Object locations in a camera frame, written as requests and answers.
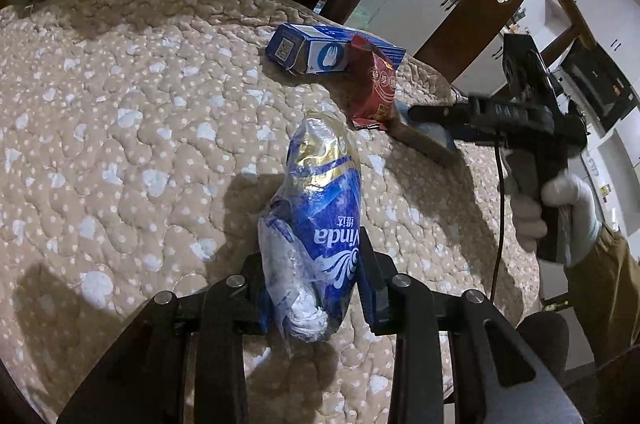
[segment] light blue package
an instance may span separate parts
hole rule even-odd
[[[309,112],[289,145],[270,212],[258,221],[267,290],[287,333],[317,341],[337,330],[351,300],[359,238],[358,154],[342,122]]]
[[[389,58],[394,70],[398,69],[405,49],[348,27],[281,24],[265,52],[286,70],[301,74],[340,72],[346,69],[348,63],[346,45],[356,33],[380,49]]]

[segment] white glove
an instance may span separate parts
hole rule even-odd
[[[565,264],[572,267],[589,254],[602,226],[596,218],[593,192],[578,176],[562,173],[542,187],[540,196],[550,207],[572,206],[571,263]],[[546,224],[540,218],[540,204],[517,193],[511,196],[511,211],[518,243],[525,251],[534,253],[537,240],[546,235]]]

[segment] person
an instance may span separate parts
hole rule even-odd
[[[570,255],[564,271],[596,366],[593,375],[563,388],[586,423],[637,422],[640,266],[622,234],[597,220],[593,192],[580,178],[562,173],[542,187],[540,198],[550,207],[571,206]],[[511,211],[517,241],[525,251],[535,252],[538,239],[546,235],[539,202],[515,192]],[[557,378],[564,370],[568,351],[568,328],[558,316],[537,313],[518,326],[524,340]]]

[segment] polka dot fabric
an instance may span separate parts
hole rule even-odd
[[[305,112],[346,122],[347,74],[295,77],[264,56],[282,22],[327,23],[288,0],[52,0],[0,11],[0,356],[49,421],[151,296],[196,292],[257,251],[257,215]],[[452,100],[413,59],[398,70],[397,94]],[[489,289],[492,150],[463,145],[464,159],[443,168],[384,132],[350,137],[374,248],[430,289]],[[538,270],[510,216],[498,282],[497,305],[516,323],[536,301]],[[252,421],[385,423],[394,350],[393,337],[369,331],[356,292],[328,343],[289,357],[277,334],[248,338]]]

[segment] brown sleeve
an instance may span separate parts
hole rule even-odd
[[[620,233],[603,226],[587,257],[565,273],[596,366],[638,343],[640,266]]]

